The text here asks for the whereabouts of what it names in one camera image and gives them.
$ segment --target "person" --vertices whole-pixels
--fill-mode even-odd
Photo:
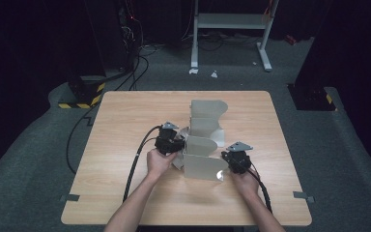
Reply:
[[[113,214],[107,222],[104,232],[136,231],[154,186],[160,177],[169,169],[171,162],[176,156],[177,153],[165,156],[157,149],[153,149],[147,153],[148,172],[146,177]],[[243,174],[231,173],[231,177],[238,193],[242,196],[255,222],[258,224],[259,230],[261,232],[285,231],[259,197],[258,182],[248,172]]]

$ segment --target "electric cord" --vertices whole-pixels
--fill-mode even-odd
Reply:
[[[231,158],[235,163],[237,163],[240,167],[242,167],[245,171],[247,171],[251,176],[254,177],[255,180],[257,180],[259,186],[261,187],[261,191],[264,194],[264,200],[265,200],[265,205],[267,206],[267,209],[272,213],[272,207],[271,207],[271,199],[270,196],[268,195],[267,188],[265,187],[264,183],[261,181],[260,174],[258,173],[257,169],[255,168],[254,164],[251,163],[251,165],[254,167],[254,170],[258,173],[258,176],[255,175],[251,170],[248,168],[242,166],[238,161],[236,161],[234,158]]]
[[[133,83],[131,84],[131,86],[128,88],[129,90],[131,90],[131,88],[134,86],[135,89],[134,90],[137,90],[137,86],[136,86],[136,83],[137,81],[144,75],[144,73],[147,71],[147,69],[149,68],[149,61],[143,57],[143,56],[139,56],[139,59],[142,58],[145,62],[146,62],[146,69],[137,77],[134,79]]]
[[[77,128],[77,125],[79,125],[79,123],[83,120],[83,119],[88,119],[88,123],[87,123],[87,126],[93,126],[93,122],[92,121],[92,117],[87,117],[87,115],[92,112],[93,109],[95,109],[96,107],[98,107],[98,105],[100,105],[99,103],[97,105],[95,105],[94,107],[90,108],[85,114],[83,114],[82,117],[80,117],[80,119],[76,122],[76,124],[74,124],[74,127],[73,129],[71,130],[71,133],[69,134],[69,138],[68,138],[68,142],[66,144],[66,162],[68,164],[68,168],[69,170],[71,171],[71,173],[73,173],[74,175],[76,174],[76,170],[73,169],[73,167],[71,167],[71,161],[70,161],[70,156],[69,156],[69,148],[71,146],[71,137],[73,136],[73,133],[74,131],[76,130]]]
[[[144,136],[143,141],[141,141],[140,146],[137,149],[137,153],[134,157],[133,164],[131,165],[130,173],[128,174],[128,182],[126,183],[126,189],[125,189],[125,194],[123,196],[123,202],[125,202],[126,199],[128,198],[128,191],[130,189],[131,179],[133,177],[135,166],[137,165],[138,158],[140,157],[140,153],[143,150],[144,145],[148,141],[152,140],[152,138],[148,139],[148,140],[146,140],[146,139],[149,137],[150,133],[152,133],[156,129],[161,129],[161,126],[155,126],[152,129],[150,129],[149,132],[147,132],[147,134]]]

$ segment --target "table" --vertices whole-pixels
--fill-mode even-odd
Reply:
[[[196,0],[194,6],[194,38],[192,41],[190,73],[196,73],[198,71],[197,35],[199,28],[263,29],[264,35],[262,41],[257,43],[257,48],[263,62],[264,70],[271,72],[272,66],[265,46],[270,35],[278,3],[279,0],[272,0],[270,2],[270,18],[264,19],[263,14],[200,14],[198,11],[198,0]]]
[[[170,121],[180,128],[189,125],[191,100],[223,100],[227,112],[219,119],[225,130],[225,146],[242,141],[268,189],[273,213],[282,225],[308,225],[311,215],[302,191],[271,96],[264,91],[144,91],[107,92],[74,178],[67,201],[65,224],[106,224],[121,205],[136,150],[154,126]],[[140,155],[131,182],[132,192],[147,173],[146,153]],[[218,148],[212,157],[220,159]],[[155,186],[146,205],[142,225],[253,225],[255,222],[233,186],[224,182],[184,177],[170,168]]]

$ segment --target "black cable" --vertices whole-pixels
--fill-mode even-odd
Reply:
[[[270,199],[270,196],[268,195],[268,191],[267,191],[267,188],[265,187],[264,183],[261,181],[261,179],[259,178],[259,174],[258,176],[255,175],[251,170],[249,170],[248,168],[242,166],[238,161],[236,161],[234,158],[231,158],[235,163],[237,163],[240,167],[242,167],[243,169],[245,169],[245,171],[247,171],[249,174],[251,174],[255,180],[257,180],[258,184],[260,185],[261,187],[261,190],[264,194],[264,200],[265,200],[265,204],[268,208],[268,210],[272,213],[272,207],[271,207],[271,199]]]
[[[134,73],[136,72],[136,70],[138,68],[139,63],[140,62],[137,62],[136,66],[134,67],[131,74],[116,89],[114,89],[114,91],[118,91],[134,75]]]
[[[83,119],[89,119],[88,121],[88,124],[87,126],[93,126],[93,124],[90,124],[90,119],[92,119],[91,117],[87,117],[87,115],[92,112],[92,110],[94,108],[96,108],[98,105],[100,105],[99,103],[96,104],[94,107],[90,108],[82,117],[80,117],[80,119],[77,121],[77,123],[74,125],[73,129],[71,130],[71,133],[69,134],[69,138],[68,138],[68,143],[66,144],[66,162],[68,164],[68,168],[69,170],[73,173],[73,174],[76,174],[76,171],[71,167],[71,161],[69,160],[69,147],[71,145],[71,136],[73,135],[74,133],[74,130],[76,130],[77,128],[77,125],[79,125],[79,123],[83,120]]]
[[[136,84],[136,82],[144,75],[144,73],[147,71],[147,69],[149,68],[149,61],[146,59],[146,58],[144,58],[143,56],[139,56],[139,58],[142,58],[144,61],[146,61],[146,69],[134,80],[134,82],[131,84],[131,86],[130,86],[130,88],[129,88],[129,90],[131,90],[131,88],[133,87],[133,86],[135,86],[135,84]]]
[[[133,177],[134,169],[135,169],[135,166],[137,165],[138,158],[140,157],[141,150],[143,150],[144,145],[148,141],[152,140],[152,139],[149,139],[149,140],[146,141],[146,139],[147,139],[147,137],[149,137],[150,133],[152,133],[156,129],[161,129],[161,126],[155,126],[151,130],[149,130],[149,132],[147,132],[146,136],[144,136],[143,141],[140,143],[140,146],[137,149],[137,154],[134,157],[134,161],[133,161],[133,164],[131,165],[130,173],[128,174],[128,182],[126,183],[126,189],[125,189],[125,195],[123,196],[123,202],[125,202],[126,199],[128,198],[128,191],[130,189],[131,179]]]
[[[251,174],[254,178],[255,178],[255,180],[257,180],[258,181],[258,184],[260,185],[260,187],[261,187],[261,190],[262,190],[262,192],[263,192],[263,194],[264,194],[264,199],[265,199],[265,204],[266,204],[266,206],[267,206],[267,208],[268,208],[268,210],[272,213],[272,207],[271,207],[271,200],[270,200],[270,196],[268,195],[268,192],[267,192],[267,188],[265,188],[265,186],[264,186],[264,183],[260,180],[260,178],[259,177],[257,177],[251,170],[249,170],[249,169],[245,169],[249,174]]]

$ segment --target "cable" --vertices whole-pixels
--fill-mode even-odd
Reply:
[[[138,147],[137,154],[135,155],[133,164],[131,165],[130,173],[128,174],[128,182],[126,183],[126,189],[125,189],[125,195],[123,196],[123,202],[125,202],[126,199],[128,198],[128,190],[130,189],[131,179],[133,177],[134,169],[135,169],[135,166],[137,165],[138,158],[140,157],[141,150],[143,150],[144,145],[148,141],[152,140],[152,139],[149,139],[146,141],[150,133],[152,133],[156,129],[161,129],[161,126],[155,126],[152,129],[150,129],[149,132],[147,132],[146,136],[144,136],[143,141],[140,143],[140,146]]]
[[[265,199],[265,204],[266,204],[266,206],[267,206],[267,208],[268,208],[268,210],[272,213],[272,207],[271,207],[271,200],[270,200],[270,196],[268,195],[268,192],[267,192],[267,188],[265,188],[265,186],[264,186],[264,183],[260,180],[260,178],[259,177],[257,177],[251,170],[249,170],[249,169],[245,169],[249,174],[251,174],[254,178],[255,178],[255,180],[257,180],[258,181],[258,184],[260,185],[260,187],[261,187],[261,190],[262,190],[262,192],[263,192],[263,194],[264,194],[264,199]]]
[[[135,86],[135,83],[144,75],[144,73],[147,71],[147,69],[149,68],[149,61],[144,58],[143,56],[139,56],[139,58],[142,58],[144,61],[146,61],[146,69],[134,80],[134,82],[131,84],[131,86],[128,88],[129,90],[131,90],[131,88],[133,86]]]
[[[88,121],[88,124],[87,126],[93,126],[93,124],[91,124],[91,121],[90,119],[92,119],[92,117],[86,117],[90,112],[92,112],[92,110],[94,108],[96,108],[98,105],[100,105],[100,103],[98,102],[98,104],[96,104],[94,107],[90,108],[82,117],[80,117],[80,119],[77,121],[77,123],[74,125],[73,129],[71,130],[71,133],[69,134],[69,138],[68,138],[68,143],[66,144],[66,162],[68,164],[68,168],[69,170],[73,173],[73,174],[76,174],[76,171],[71,167],[71,161],[69,159],[69,147],[71,145],[71,136],[73,135],[74,133],[74,130],[77,128],[77,125],[79,125],[79,123],[83,120],[83,119],[89,119]]]
[[[245,169],[245,171],[247,171],[249,174],[251,174],[251,175],[255,178],[255,180],[257,180],[257,182],[258,182],[258,184],[260,185],[261,190],[262,190],[262,192],[263,192],[263,194],[264,194],[265,204],[266,204],[268,210],[272,213],[271,199],[270,199],[270,196],[268,195],[267,188],[265,187],[264,183],[261,181],[261,179],[260,179],[260,177],[259,177],[260,174],[258,174],[258,176],[257,176],[257,175],[255,175],[251,170],[249,170],[248,168],[242,166],[242,165],[241,165],[238,161],[236,161],[234,158],[231,158],[231,160],[233,160],[233,161],[234,161],[235,163],[237,163],[240,167],[242,167],[243,169]]]
[[[185,29],[185,33],[183,34],[182,39],[184,39],[184,38],[186,37],[186,33],[188,32],[188,30],[189,30],[189,26],[191,25],[191,20],[192,20],[192,9],[193,9],[192,6],[194,6],[194,1],[195,1],[195,0],[190,1],[190,2],[191,2],[191,7],[190,7],[190,10],[189,10],[188,26],[187,26],[186,29]]]

